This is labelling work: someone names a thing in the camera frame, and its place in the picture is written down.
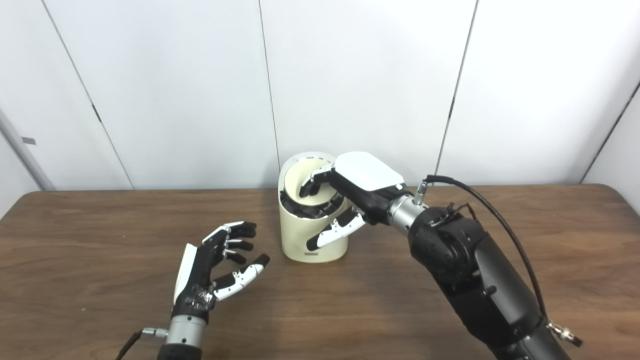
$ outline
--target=white wall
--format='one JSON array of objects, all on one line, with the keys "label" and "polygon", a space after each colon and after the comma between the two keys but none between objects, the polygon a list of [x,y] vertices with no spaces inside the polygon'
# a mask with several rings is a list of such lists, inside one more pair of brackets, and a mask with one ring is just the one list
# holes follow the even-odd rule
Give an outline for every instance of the white wall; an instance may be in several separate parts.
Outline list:
[{"label": "white wall", "polygon": [[[59,190],[274,186],[313,150],[369,151],[415,184],[476,4],[44,3],[91,98],[42,3],[0,0],[0,129]],[[635,0],[480,2],[438,172],[578,182],[640,81],[638,33]]]},{"label": "white wall", "polygon": [[0,218],[24,194],[40,188],[0,133]]},{"label": "white wall", "polygon": [[632,99],[584,183],[606,184],[640,213],[640,92]]},{"label": "white wall", "polygon": [[369,151],[410,184],[433,173],[474,6],[263,1],[282,161]]},{"label": "white wall", "polygon": [[130,189],[42,3],[0,0],[0,34],[0,127],[45,189]]},{"label": "white wall", "polygon": [[438,173],[578,183],[640,81],[640,1],[480,1]]},{"label": "white wall", "polygon": [[46,3],[136,189],[276,185],[257,1]]}]

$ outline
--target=wooden table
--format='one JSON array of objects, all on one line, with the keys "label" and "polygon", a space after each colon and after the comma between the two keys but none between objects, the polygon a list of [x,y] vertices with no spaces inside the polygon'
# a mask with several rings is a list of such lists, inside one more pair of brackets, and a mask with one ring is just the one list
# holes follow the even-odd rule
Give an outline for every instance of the wooden table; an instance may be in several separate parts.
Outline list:
[{"label": "wooden table", "polygon": [[[577,359],[640,359],[640,218],[610,188],[478,186],[519,234],[552,319],[585,345]],[[471,200],[432,188],[427,203]],[[499,224],[476,211],[521,274]],[[0,357],[114,359],[132,332],[167,327],[184,244],[225,222],[258,223],[271,263],[220,302],[205,359],[493,359],[469,335],[406,239],[382,225],[340,260],[280,250],[275,190],[38,192],[0,221]],[[214,275],[230,271],[225,262]],[[125,359],[155,359],[140,340]]]}]

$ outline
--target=connector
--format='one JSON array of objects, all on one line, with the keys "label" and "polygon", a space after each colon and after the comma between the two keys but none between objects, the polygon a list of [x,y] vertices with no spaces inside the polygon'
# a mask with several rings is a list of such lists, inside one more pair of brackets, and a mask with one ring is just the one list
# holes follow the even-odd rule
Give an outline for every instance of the connector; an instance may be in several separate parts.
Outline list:
[{"label": "connector", "polygon": [[155,328],[155,327],[146,327],[146,328],[142,329],[142,335],[151,336],[151,337],[159,338],[159,339],[166,339],[167,336],[169,336],[169,330],[161,329],[161,328]]},{"label": "connector", "polygon": [[547,328],[551,330],[560,340],[568,341],[576,347],[582,346],[582,339],[574,335],[568,328],[556,325],[552,322],[547,324]]},{"label": "connector", "polygon": [[424,200],[424,194],[427,192],[427,182],[423,180],[420,185],[418,185],[418,189],[415,191],[415,196],[413,197],[413,203],[415,205],[422,205],[422,201]]}]

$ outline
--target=black cable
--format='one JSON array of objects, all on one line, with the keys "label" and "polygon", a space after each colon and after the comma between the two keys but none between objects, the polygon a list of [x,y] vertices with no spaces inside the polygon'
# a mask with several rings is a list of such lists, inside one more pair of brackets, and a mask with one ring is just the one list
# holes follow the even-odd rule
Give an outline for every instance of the black cable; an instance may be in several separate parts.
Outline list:
[{"label": "black cable", "polygon": [[533,271],[533,266],[531,266],[531,262],[529,261],[527,254],[524,252],[524,248],[522,247],[520,240],[518,240],[518,237],[511,229],[511,226],[507,224],[507,220],[505,220],[502,217],[502,215],[500,215],[498,210],[496,210],[493,207],[493,205],[489,203],[488,200],[486,200],[482,195],[480,195],[480,193],[475,191],[469,185],[461,183],[458,180],[455,180],[451,177],[440,176],[440,175],[428,175],[427,178],[424,180],[424,182],[455,185],[461,188],[462,190],[465,190],[466,192],[473,195],[476,199],[478,199],[478,201],[482,203],[482,205],[484,205],[489,210],[491,214],[493,214],[493,216],[495,216],[496,219],[498,219],[498,221],[500,222],[504,230],[509,234],[509,237],[511,238],[511,240],[513,240],[513,245],[515,245],[516,249],[518,249],[518,253],[520,253],[520,257],[524,262],[524,266],[527,268],[527,273],[529,273],[529,278],[531,279],[531,286],[533,286],[533,291],[536,293],[536,298],[538,299],[538,306],[540,307],[540,312],[545,318],[548,319],[547,309],[545,307],[545,301],[542,299],[542,291],[540,290],[540,284],[538,283],[538,278],[536,278],[536,273],[534,273]]},{"label": "black cable", "polygon": [[135,344],[136,341],[140,339],[140,336],[142,336],[142,330],[134,332],[133,335],[131,335],[131,337],[129,338],[129,340],[127,340],[124,346],[120,349],[120,352],[116,357],[116,360],[122,360],[122,357],[124,356],[124,354],[126,354],[127,351],[129,351],[129,349],[133,346],[133,344]]}]

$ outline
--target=black robotic arm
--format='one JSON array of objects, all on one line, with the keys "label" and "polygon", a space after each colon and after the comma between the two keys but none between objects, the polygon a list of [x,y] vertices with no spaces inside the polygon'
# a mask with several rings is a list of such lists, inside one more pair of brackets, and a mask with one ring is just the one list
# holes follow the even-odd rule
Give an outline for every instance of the black robotic arm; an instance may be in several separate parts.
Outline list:
[{"label": "black robotic arm", "polygon": [[365,222],[391,225],[407,236],[411,255],[431,273],[469,333],[497,359],[569,360],[553,334],[577,346],[582,341],[548,320],[541,297],[536,301],[470,206],[474,218],[460,213],[464,206],[429,208],[422,203],[427,183],[447,179],[428,177],[414,196],[403,178],[373,155],[340,155],[333,165],[310,174],[300,195],[313,195],[328,183],[354,206],[309,239],[307,247],[316,250]]}]

